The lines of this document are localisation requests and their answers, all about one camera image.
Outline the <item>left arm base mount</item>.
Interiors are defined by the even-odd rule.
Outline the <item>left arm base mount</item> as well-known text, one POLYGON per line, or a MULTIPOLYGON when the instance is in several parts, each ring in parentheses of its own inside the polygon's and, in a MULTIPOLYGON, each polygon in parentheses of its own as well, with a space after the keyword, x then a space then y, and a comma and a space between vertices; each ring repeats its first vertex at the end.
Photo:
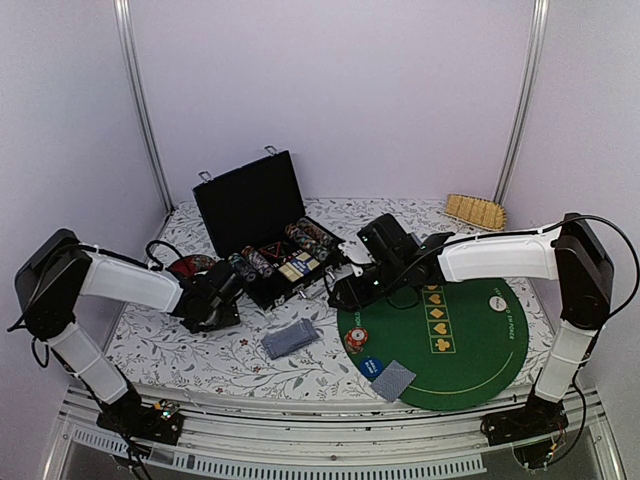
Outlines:
POLYGON ((139 393, 127 391, 113 404, 97 401, 101 413, 97 425, 127 438, 175 446, 178 444, 184 416, 177 402, 161 399, 151 406, 142 404, 139 393))

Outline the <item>white dealer button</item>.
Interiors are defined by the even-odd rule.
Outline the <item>white dealer button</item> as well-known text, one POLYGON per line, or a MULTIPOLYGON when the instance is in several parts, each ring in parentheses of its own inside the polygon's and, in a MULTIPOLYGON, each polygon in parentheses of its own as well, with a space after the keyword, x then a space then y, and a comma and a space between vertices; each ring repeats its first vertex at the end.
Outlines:
POLYGON ((501 296, 495 295, 489 299, 489 306, 496 312, 504 312, 508 308, 508 304, 501 296))

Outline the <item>blue playing card deck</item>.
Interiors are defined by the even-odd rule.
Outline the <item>blue playing card deck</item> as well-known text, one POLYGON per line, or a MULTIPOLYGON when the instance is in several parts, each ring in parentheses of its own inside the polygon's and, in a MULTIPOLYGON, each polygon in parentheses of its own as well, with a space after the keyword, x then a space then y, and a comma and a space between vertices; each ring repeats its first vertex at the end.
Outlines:
POLYGON ((302 319, 288 327, 267 334, 261 344, 270 359, 290 355, 315 342, 319 334, 308 319, 302 319))

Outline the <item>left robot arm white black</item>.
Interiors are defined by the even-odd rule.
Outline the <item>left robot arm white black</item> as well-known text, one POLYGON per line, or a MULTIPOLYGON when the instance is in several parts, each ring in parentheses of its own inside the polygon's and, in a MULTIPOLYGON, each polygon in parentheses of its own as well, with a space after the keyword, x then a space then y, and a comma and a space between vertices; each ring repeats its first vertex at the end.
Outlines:
POLYGON ((186 276, 81 242, 56 230, 15 275, 21 314, 15 328, 48 346, 128 434, 148 426, 148 412, 131 397, 123 373, 81 316, 90 306, 134 304, 170 315, 192 333, 226 327, 238 318, 240 279, 226 261, 186 276))

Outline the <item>black poker chip case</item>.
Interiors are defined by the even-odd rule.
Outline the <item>black poker chip case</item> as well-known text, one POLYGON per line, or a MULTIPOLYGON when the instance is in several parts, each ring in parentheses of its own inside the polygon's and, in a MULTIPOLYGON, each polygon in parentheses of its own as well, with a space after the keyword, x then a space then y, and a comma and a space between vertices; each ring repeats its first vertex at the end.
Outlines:
POLYGON ((267 310, 283 303, 346 262, 339 249, 344 240, 307 214, 287 150, 273 150, 266 157, 216 177, 206 171, 200 176, 201 183, 193 188, 193 195, 218 257, 228 260, 232 253, 242 255, 246 246, 260 252, 261 247, 271 243, 286 243, 284 258, 269 258, 260 252, 274 267, 271 277, 258 273, 254 282, 242 279, 244 290, 260 308, 267 310), (285 234, 285 227, 296 225, 303 217, 329 232, 336 248, 309 275, 290 282, 278 271, 278 264, 298 251, 306 251, 285 234))

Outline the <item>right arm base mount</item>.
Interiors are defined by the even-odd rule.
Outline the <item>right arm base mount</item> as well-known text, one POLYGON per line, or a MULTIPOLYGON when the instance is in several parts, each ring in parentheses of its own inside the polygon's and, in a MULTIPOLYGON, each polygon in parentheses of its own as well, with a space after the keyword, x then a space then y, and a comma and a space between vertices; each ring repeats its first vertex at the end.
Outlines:
MULTIPOLYGON (((480 431, 486 436, 490 446, 496 446, 531 440, 546 434, 562 435, 568 425, 563 401, 544 400, 532 389, 523 406, 485 415, 480 431)), ((558 446, 558 440, 547 438, 516 447, 513 453, 522 467, 535 470, 550 465, 558 446)))

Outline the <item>dealt playing card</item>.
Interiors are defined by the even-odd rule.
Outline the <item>dealt playing card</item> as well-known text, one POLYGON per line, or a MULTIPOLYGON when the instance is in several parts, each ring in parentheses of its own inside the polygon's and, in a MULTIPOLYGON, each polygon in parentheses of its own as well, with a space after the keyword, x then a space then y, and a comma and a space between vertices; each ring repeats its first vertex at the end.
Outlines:
POLYGON ((371 383, 373 391, 388 403, 399 399, 416 378, 416 374, 392 360, 380 375, 371 383))

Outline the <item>blue small blind button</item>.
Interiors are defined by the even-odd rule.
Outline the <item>blue small blind button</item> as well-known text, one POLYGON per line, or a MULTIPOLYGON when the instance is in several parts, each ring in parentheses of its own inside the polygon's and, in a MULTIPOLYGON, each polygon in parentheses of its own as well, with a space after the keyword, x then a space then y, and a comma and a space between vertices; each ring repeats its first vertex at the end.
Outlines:
POLYGON ((383 362, 376 357, 367 357, 360 361, 359 371, 368 380, 376 379, 384 370, 383 362))

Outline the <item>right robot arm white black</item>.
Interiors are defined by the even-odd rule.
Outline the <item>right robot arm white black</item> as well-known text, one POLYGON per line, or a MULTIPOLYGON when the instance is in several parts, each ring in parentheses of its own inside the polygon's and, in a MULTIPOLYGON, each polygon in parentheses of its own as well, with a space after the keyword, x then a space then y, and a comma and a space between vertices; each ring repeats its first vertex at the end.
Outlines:
POLYGON ((390 214, 357 234, 371 260, 337 281, 331 307, 355 312, 402 287, 424 287, 493 278, 557 283, 559 330, 534 384, 536 397, 517 415, 517 427, 537 436, 556 417, 554 404, 611 316, 614 265, 589 226, 591 216, 567 214, 560 222, 529 230, 429 235, 418 241, 390 214))

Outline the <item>red poker chip stack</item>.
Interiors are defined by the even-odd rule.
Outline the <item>red poker chip stack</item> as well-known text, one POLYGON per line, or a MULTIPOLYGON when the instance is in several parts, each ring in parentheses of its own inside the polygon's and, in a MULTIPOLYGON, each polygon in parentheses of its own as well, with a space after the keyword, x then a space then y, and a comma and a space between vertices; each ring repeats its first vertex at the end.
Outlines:
POLYGON ((368 331, 362 327, 350 329, 344 336, 344 346, 349 354, 358 354, 363 351, 369 338, 368 331))

